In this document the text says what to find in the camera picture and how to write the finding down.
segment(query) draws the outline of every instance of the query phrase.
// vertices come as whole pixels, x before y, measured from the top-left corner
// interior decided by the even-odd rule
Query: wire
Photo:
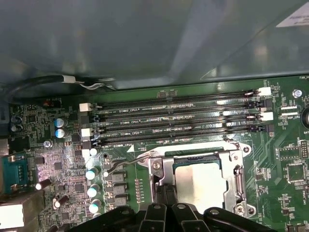
[[[33,99],[17,98],[16,95],[18,95],[18,93],[20,93],[25,89],[51,83],[80,84],[82,87],[89,90],[95,90],[99,87],[105,87],[105,84],[100,82],[100,80],[98,79],[91,80],[90,78],[65,76],[65,75],[40,76],[22,80],[10,85],[4,92],[4,100],[11,104],[33,103]]]

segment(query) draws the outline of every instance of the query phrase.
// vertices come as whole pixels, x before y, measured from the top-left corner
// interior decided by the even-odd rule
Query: integrated circuit
[[[280,148],[279,155],[281,160],[297,159],[299,155],[299,147]]]
[[[82,191],[84,191],[84,186],[83,186],[83,184],[75,184],[74,189],[75,189],[76,192],[82,192]]]
[[[62,162],[54,163],[54,170],[62,170]]]
[[[126,172],[114,172],[112,174],[112,181],[116,182],[124,182],[126,176]]]
[[[69,220],[70,217],[69,217],[69,213],[62,213],[62,220]]]
[[[76,150],[76,151],[74,151],[74,155],[75,155],[75,156],[82,156],[83,153],[82,153],[81,150]]]
[[[36,157],[34,158],[35,164],[45,164],[45,158],[44,157]]]
[[[288,183],[305,180],[305,166],[303,163],[293,163],[287,165]]]
[[[79,142],[81,140],[81,137],[78,134],[73,134],[71,138],[72,142]]]
[[[115,196],[115,206],[127,205],[128,195],[122,194]]]

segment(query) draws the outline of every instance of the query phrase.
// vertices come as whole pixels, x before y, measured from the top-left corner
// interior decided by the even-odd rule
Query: blue capacitor
[[[58,129],[55,131],[55,136],[59,139],[66,138],[69,135],[69,131],[65,128]]]
[[[57,128],[65,127],[68,125],[68,121],[64,118],[57,118],[54,123],[55,127]]]

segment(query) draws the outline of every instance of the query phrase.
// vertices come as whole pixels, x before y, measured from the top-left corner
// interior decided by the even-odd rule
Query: white connector
[[[90,150],[89,149],[82,149],[82,156],[85,160],[88,160],[90,158]]]
[[[272,112],[260,113],[261,121],[271,121],[274,120],[274,114]]]
[[[80,111],[80,112],[92,111],[92,109],[91,109],[91,103],[80,103],[80,104],[79,104],[79,111]]]
[[[271,95],[271,88],[270,87],[262,87],[262,88],[259,88],[257,91],[259,92],[258,96],[269,96],[269,95]]]
[[[82,135],[82,137],[90,137],[90,136],[92,136],[93,135],[92,129],[91,128],[81,129],[81,135]]]

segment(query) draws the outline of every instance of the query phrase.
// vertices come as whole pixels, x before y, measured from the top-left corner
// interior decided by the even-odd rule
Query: white sticker
[[[292,26],[304,26],[309,25],[309,2],[300,7],[297,11],[280,22],[276,27],[292,27]]]

